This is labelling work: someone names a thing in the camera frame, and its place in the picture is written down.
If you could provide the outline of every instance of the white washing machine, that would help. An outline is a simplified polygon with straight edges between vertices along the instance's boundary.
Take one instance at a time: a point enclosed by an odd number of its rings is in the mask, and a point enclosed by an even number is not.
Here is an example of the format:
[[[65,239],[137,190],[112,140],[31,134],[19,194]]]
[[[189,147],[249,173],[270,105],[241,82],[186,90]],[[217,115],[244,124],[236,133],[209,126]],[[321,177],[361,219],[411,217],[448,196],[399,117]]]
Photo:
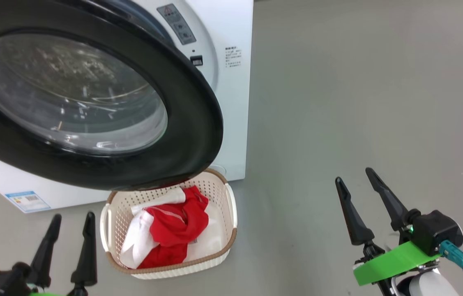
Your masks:
[[[23,212],[244,178],[252,0],[0,0],[0,194]]]

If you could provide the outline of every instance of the plastic basket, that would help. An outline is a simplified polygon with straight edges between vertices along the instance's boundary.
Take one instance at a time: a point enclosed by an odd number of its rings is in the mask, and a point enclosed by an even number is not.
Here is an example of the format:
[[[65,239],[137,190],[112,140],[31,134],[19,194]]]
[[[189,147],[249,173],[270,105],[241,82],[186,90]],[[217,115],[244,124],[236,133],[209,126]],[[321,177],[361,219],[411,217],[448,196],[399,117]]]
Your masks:
[[[209,205],[222,215],[222,238],[226,244],[217,253],[182,264],[158,268],[129,269],[120,263],[120,250],[133,215],[131,207],[152,201],[175,187],[197,186],[209,199]],[[229,254],[231,245],[237,236],[237,207],[233,190],[227,180],[218,172],[206,170],[184,183],[156,190],[113,192],[100,215],[100,238],[107,259],[120,272],[143,280],[177,277],[212,268],[221,264]]]

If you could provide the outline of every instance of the cloth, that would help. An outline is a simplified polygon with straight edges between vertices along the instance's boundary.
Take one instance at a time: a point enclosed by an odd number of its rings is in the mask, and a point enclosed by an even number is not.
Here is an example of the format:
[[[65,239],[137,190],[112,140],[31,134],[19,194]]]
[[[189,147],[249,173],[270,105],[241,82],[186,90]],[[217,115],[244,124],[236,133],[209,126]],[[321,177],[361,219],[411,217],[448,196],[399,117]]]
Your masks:
[[[187,255],[188,243],[194,241],[209,221],[205,208],[209,203],[196,186],[183,189],[185,202],[145,208],[154,217],[149,229],[154,242],[159,243],[138,268],[153,268],[180,264]]]
[[[120,262],[128,268],[138,268],[149,252],[158,246],[149,232],[153,221],[154,217],[145,210],[132,219],[120,251]]]
[[[149,229],[154,221],[153,215],[145,210],[149,206],[162,204],[180,204],[186,201],[186,195],[181,188],[171,189],[161,197],[152,201],[132,206],[134,215],[122,244],[120,262],[128,268],[138,268],[143,259],[158,243],[153,240]]]

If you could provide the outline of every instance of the red clothing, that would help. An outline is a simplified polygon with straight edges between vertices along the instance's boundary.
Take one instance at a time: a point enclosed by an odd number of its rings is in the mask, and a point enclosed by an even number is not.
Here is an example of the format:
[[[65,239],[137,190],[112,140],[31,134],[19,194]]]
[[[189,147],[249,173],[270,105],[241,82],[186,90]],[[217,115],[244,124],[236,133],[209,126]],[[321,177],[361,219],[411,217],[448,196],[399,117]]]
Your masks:
[[[182,190],[186,202],[146,208],[154,216],[150,232],[159,245],[151,250],[138,268],[181,264],[187,256],[188,243],[207,227],[207,197],[196,186]]]

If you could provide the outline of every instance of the concrete floor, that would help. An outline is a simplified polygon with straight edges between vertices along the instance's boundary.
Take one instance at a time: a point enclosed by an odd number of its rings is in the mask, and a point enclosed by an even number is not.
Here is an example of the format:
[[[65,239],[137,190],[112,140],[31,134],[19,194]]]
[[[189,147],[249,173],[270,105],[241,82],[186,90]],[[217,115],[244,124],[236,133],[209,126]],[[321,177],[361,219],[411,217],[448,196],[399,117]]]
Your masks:
[[[374,167],[407,208],[463,228],[463,1],[265,0],[254,11],[248,171],[232,184],[239,235],[220,266],[142,281],[98,241],[89,293],[374,296],[358,287],[334,178],[382,244],[391,232],[366,179]],[[87,210],[63,215],[49,291],[71,290]],[[0,268],[30,262],[54,211],[22,214],[0,196]],[[463,295],[463,273],[442,273]]]

